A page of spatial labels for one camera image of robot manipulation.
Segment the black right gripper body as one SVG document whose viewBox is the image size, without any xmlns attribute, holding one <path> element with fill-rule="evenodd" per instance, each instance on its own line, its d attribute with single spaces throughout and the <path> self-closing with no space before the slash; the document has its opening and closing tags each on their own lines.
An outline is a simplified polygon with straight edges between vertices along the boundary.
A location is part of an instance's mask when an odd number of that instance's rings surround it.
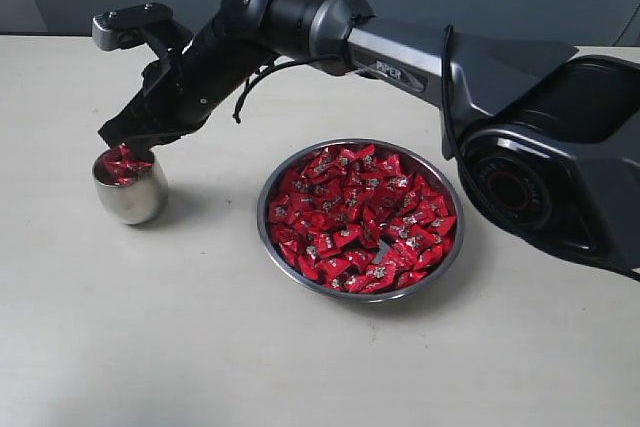
<svg viewBox="0 0 640 427">
<path fill-rule="evenodd" d="M 167 68 L 144 74 L 124 138 L 169 140 L 198 130 L 222 101 L 274 59 L 272 50 L 227 35 L 214 18 Z"/>
</svg>

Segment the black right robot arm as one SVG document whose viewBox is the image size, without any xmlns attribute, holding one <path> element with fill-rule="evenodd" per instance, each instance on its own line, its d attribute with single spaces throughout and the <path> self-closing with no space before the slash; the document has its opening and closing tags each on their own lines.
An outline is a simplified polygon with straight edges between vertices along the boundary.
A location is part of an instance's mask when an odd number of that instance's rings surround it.
<svg viewBox="0 0 640 427">
<path fill-rule="evenodd" d="M 556 41 L 377 17 L 366 0 L 221 0 L 198 32 L 146 3 L 96 15 L 104 51 L 147 45 L 140 91 L 99 131 L 148 149 L 200 129 L 232 92 L 290 66 L 379 79 L 435 106 L 473 205 L 556 258 L 639 266 L 639 66 Z"/>
</svg>

